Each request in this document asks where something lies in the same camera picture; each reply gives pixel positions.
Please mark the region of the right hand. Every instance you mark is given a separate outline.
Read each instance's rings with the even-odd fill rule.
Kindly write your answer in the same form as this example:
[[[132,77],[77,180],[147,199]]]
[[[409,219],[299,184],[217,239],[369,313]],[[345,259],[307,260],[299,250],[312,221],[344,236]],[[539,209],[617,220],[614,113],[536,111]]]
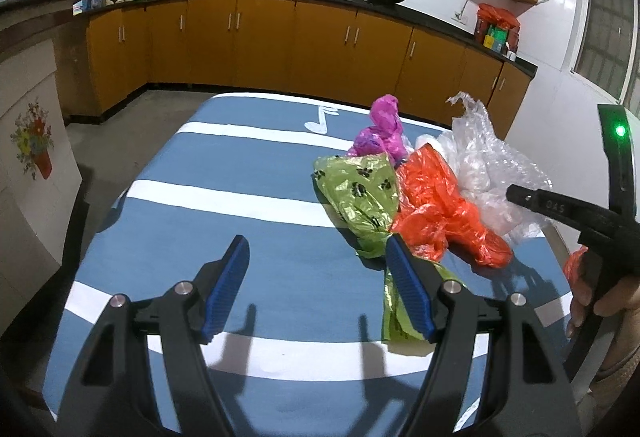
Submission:
[[[586,320],[587,308],[591,307],[592,312],[602,318],[622,313],[620,339],[629,339],[634,345],[639,344],[639,279],[637,277],[620,279],[597,301],[594,299],[592,287],[589,287],[582,278],[572,283],[572,293],[568,335],[573,336],[582,326]]]

